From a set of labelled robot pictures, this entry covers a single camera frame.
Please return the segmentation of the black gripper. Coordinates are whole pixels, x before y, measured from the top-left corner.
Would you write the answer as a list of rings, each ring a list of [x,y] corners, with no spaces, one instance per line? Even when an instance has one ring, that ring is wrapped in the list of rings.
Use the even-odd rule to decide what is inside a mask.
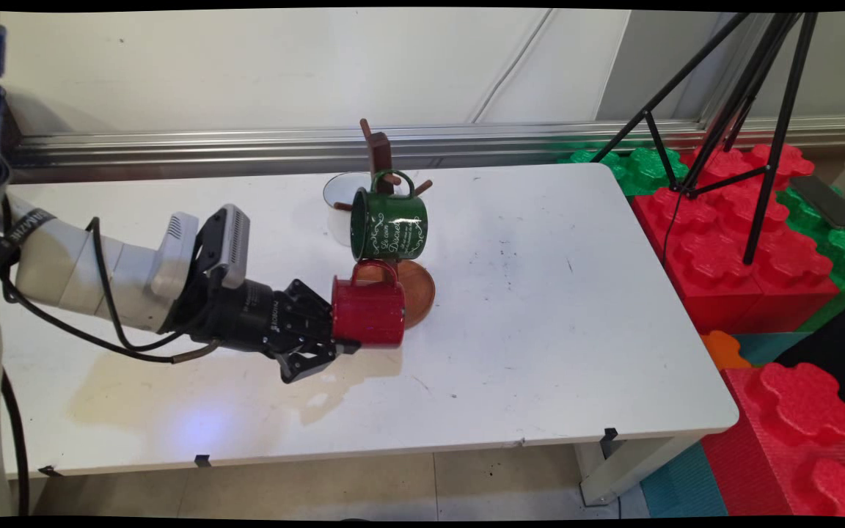
[[[234,290],[222,287],[209,296],[202,341],[215,340],[235,351],[276,352],[279,377],[292,384],[362,347],[352,339],[315,340],[297,335],[332,335],[332,329],[331,304],[301,280],[295,279],[278,292],[247,280]]]

